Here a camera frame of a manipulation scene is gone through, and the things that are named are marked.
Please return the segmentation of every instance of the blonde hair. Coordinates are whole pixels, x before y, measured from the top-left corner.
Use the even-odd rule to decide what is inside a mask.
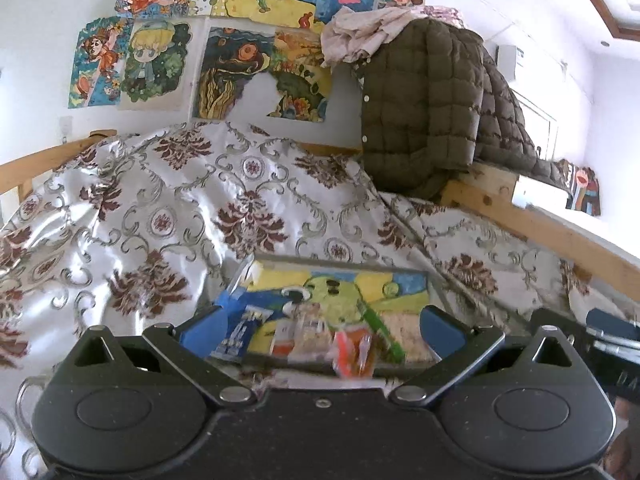
[[[154,48],[164,52],[169,48],[174,37],[175,29],[153,28],[137,31],[131,39],[131,47],[134,50],[139,48]]]

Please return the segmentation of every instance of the pink garment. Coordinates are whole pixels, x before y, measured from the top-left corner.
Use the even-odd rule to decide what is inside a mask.
[[[355,12],[343,7],[322,30],[320,41],[324,63],[335,66],[372,56],[383,43],[390,43],[413,20],[427,18],[420,7],[388,7]]]

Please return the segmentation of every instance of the puffer jacket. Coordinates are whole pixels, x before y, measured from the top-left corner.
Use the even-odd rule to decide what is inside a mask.
[[[380,190],[430,199],[474,160],[565,189],[471,30],[415,20],[355,69],[364,80],[363,164]]]

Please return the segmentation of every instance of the floral bedspread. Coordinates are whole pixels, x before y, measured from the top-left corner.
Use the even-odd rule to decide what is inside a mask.
[[[635,316],[570,263],[494,224],[378,193],[351,159],[318,158],[246,124],[116,137],[54,172],[0,232],[0,479],[42,464],[30,413],[92,324],[180,324],[253,251],[431,271],[446,309],[520,332],[548,306]]]

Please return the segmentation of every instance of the wall socket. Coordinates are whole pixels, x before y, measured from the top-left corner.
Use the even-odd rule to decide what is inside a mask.
[[[60,125],[60,141],[62,144],[66,144],[66,141],[71,137],[73,131],[73,117],[70,115],[59,118]]]

